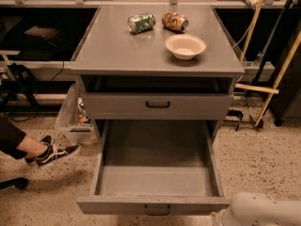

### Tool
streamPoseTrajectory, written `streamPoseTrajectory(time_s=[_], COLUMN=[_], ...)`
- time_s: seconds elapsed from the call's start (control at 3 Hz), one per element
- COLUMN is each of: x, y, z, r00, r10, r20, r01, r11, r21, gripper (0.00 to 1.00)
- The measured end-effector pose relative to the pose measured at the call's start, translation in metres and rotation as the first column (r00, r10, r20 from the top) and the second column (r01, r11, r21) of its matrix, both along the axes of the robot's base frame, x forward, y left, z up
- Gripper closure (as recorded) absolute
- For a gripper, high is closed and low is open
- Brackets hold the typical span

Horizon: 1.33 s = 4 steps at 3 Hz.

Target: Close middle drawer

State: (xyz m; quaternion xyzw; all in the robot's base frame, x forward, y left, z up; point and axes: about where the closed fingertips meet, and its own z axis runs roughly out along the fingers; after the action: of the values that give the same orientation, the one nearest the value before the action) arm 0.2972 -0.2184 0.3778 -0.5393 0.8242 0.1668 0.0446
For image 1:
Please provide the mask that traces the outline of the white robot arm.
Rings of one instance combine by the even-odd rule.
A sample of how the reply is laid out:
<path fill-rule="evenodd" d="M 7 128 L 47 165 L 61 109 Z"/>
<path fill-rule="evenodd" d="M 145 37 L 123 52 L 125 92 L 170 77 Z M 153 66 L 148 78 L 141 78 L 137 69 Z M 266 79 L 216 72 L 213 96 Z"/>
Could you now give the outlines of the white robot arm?
<path fill-rule="evenodd" d="M 212 213 L 213 226 L 301 226 L 301 201 L 279 201 L 252 192 L 235 194 L 227 209 Z"/>

